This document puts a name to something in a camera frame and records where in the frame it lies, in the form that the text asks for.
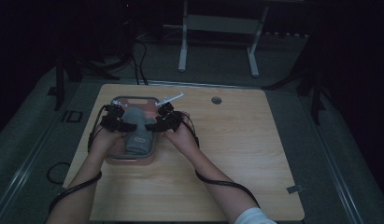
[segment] wooden tabletop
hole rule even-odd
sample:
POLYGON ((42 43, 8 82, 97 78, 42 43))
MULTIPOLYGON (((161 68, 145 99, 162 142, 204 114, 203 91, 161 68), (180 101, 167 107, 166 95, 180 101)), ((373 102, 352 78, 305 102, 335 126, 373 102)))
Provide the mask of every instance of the wooden tabletop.
MULTIPOLYGON (((87 156, 88 135, 102 105, 117 96, 156 97, 162 100, 183 92, 172 102, 191 114, 201 150, 233 181, 246 186, 264 212, 274 220, 302 220, 305 216, 294 186, 276 124, 260 90, 209 87, 102 87, 67 174, 66 187, 87 156), (215 105, 212 97, 222 102, 215 105)), ((154 162, 148 166, 104 162, 91 220, 112 221, 224 221, 190 163, 159 134, 154 162)))

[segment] forearm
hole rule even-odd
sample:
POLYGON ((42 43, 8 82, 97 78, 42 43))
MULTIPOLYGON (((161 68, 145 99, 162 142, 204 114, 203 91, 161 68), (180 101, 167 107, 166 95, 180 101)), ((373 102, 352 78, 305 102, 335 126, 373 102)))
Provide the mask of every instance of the forearm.
MULTIPOLYGON (((210 180, 233 182, 200 150, 194 150, 185 156, 192 163, 194 169, 203 177, 210 180)), ((205 185, 230 223, 234 223, 238 216, 247 209, 258 206, 242 189, 206 183, 205 185)))
MULTIPOLYGON (((95 178, 104 159, 89 154, 68 189, 95 178)), ((47 223, 88 223, 95 195, 96 182, 61 199, 50 213, 47 223)))

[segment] gray object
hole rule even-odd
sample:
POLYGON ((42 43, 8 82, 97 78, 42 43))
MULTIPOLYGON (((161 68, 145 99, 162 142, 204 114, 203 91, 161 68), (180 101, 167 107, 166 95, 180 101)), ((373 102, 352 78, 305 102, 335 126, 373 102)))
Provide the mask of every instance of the gray object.
POLYGON ((124 113, 124 122, 136 124, 136 130, 124 138, 125 154, 135 156, 149 155, 153 132, 148 132, 145 125, 153 123, 154 119, 146 119, 144 111, 139 107, 129 107, 124 113))

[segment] plastic container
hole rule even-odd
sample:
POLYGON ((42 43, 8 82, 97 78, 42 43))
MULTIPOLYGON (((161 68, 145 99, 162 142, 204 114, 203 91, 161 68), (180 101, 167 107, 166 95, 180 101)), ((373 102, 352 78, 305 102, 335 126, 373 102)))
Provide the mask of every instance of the plastic container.
MULTIPOLYGON (((156 103, 159 102, 154 97, 138 97, 138 96, 118 96, 112 100, 112 104, 120 105, 125 113, 130 107, 138 107, 145 113, 145 118, 156 118, 158 116, 156 103)), ((106 161, 114 165, 149 165, 154 161, 155 156, 156 133, 153 133, 150 142, 150 150, 146 154, 129 155, 126 150, 126 143, 123 139, 119 139, 115 146, 109 150, 106 161)))

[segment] metal stand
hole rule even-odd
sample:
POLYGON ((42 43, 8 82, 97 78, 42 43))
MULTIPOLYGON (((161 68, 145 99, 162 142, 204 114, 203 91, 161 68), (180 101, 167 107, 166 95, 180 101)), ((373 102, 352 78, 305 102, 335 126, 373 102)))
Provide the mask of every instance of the metal stand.
POLYGON ((255 59, 255 50, 258 45, 259 38, 262 34, 263 24, 267 15, 268 7, 264 8, 263 15, 261 16, 260 20, 248 20, 188 14, 188 0, 184 0, 183 3, 183 29, 182 46, 180 49, 178 65, 179 72, 186 71, 186 60, 188 54, 188 30, 202 30, 254 35, 253 42, 247 48, 247 54, 252 76, 259 76, 258 66, 255 59))

